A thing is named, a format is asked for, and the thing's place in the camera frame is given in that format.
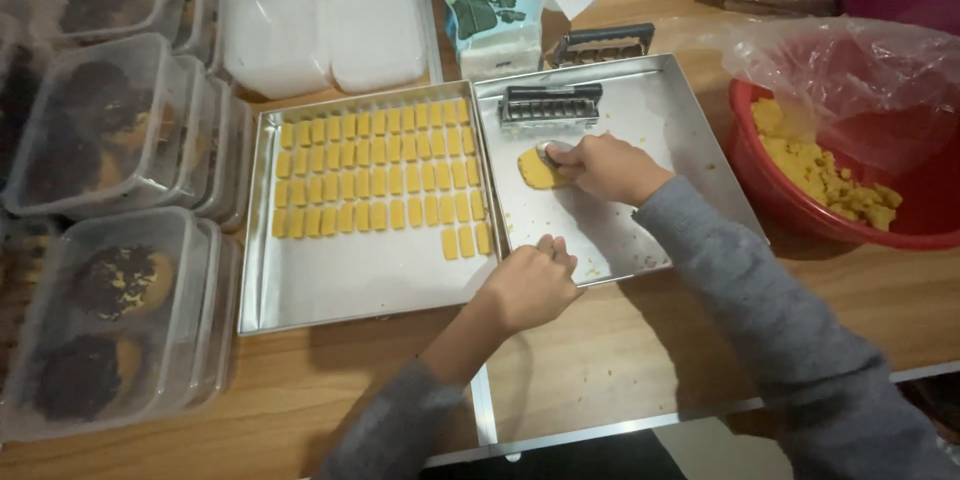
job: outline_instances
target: baking tray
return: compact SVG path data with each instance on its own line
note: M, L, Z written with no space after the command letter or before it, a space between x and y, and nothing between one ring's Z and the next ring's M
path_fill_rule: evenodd
M603 84L600 120L591 128L505 128L498 103L507 86ZM660 244L632 219L634 208L605 203L573 186L528 187L517 158L542 140L577 144L587 133L642 148L657 164L684 175L720 213L764 237L757 216L714 137L673 54L614 60L499 78L473 85L491 180L501 206L508 250L549 233L580 259L573 279L595 285L671 267Z
M473 126L486 221L496 256L444 260L443 225L402 231L338 234L320 239L272 236L274 160L280 125L318 116L464 98ZM468 81L374 93L270 111L257 119L244 273L237 331L241 336L466 303L503 256L506 240L496 198L487 189L486 146L479 137ZM392 196L370 201L389 204Z

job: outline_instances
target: plastic bowl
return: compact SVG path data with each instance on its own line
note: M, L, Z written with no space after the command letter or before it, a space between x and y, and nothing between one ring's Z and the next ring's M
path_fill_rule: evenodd
M750 108L761 98L773 98L773 93L739 79L730 82L728 93L736 118L726 147L730 166L750 200L781 222L799 231L852 244L879 244L902 250L960 246L960 118L956 113L948 117L930 108L916 108L858 115L837 122L832 136L817 133L817 144L833 152L838 167L850 168L854 180L865 185L878 182L903 196L890 232L886 232L822 206L777 168L761 144ZM846 139L876 148L881 143L889 144L891 137L909 141L909 153L914 158L909 160L909 167L902 166L903 155L880 152L866 164L851 158L837 145L838 139Z

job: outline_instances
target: wooden countertop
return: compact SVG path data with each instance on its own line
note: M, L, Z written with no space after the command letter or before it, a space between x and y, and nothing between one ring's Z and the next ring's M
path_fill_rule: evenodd
M597 0L574 28L657 22L653 53L740 19L694 0ZM546 14L544 42L568 28ZM438 39L444 77L457 79ZM727 83L714 51L677 54L715 132L730 126ZM341 97L336 91L257 110ZM960 359L960 249L854 250L798 238L764 222L774 251L896 370ZM239 339L229 390L202 412L129 428L6 444L5 480L291 480L312 474L372 396L456 314L402 314ZM504 345L487 363L500 442L648 418L750 398L754 392L672 271L590 289L556 322ZM451 414L438 452L477 444L469 400Z

